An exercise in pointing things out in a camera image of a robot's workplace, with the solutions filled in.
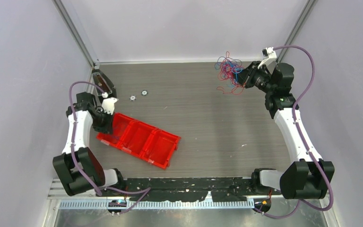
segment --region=red wire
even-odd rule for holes
[[[220,72],[218,73],[218,79],[220,81],[229,80],[231,84],[233,85],[233,88],[230,92],[225,92],[225,89],[222,86],[218,86],[216,89],[219,91],[222,91],[223,94],[233,94],[233,95],[239,95],[243,92],[245,83],[243,85],[240,85],[236,80],[236,74],[235,72],[238,72],[243,69],[242,62],[238,59],[230,58],[230,53],[227,51],[225,57],[220,57],[218,59],[218,62],[216,65],[219,66]],[[237,89],[241,88],[241,91],[239,93],[235,93]]]

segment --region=red tray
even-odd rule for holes
[[[96,138],[162,169],[169,166],[180,140],[179,136],[121,113],[115,114],[112,127],[112,135],[99,133]]]

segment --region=white bracket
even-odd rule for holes
[[[276,52],[273,50],[273,47],[267,47],[262,50],[262,54],[264,55],[264,60],[258,65],[258,69],[261,68],[262,65],[266,65],[267,67],[274,61],[276,61]]]

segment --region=black mounting bracket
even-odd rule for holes
[[[319,165],[329,182],[335,167],[330,161],[320,160]],[[285,199],[323,199],[328,188],[314,162],[293,162],[280,178],[280,191]]]

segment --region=white enclosure wall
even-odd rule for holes
[[[68,88],[90,70],[52,1],[0,0],[0,227],[39,226]]]
[[[337,216],[343,227],[363,226],[363,1],[318,1],[294,44],[315,60],[316,78],[300,110],[318,152],[335,165]],[[310,62],[298,50],[284,61],[296,69],[298,96]]]
[[[285,43],[305,0],[62,0],[100,62],[261,59]]]

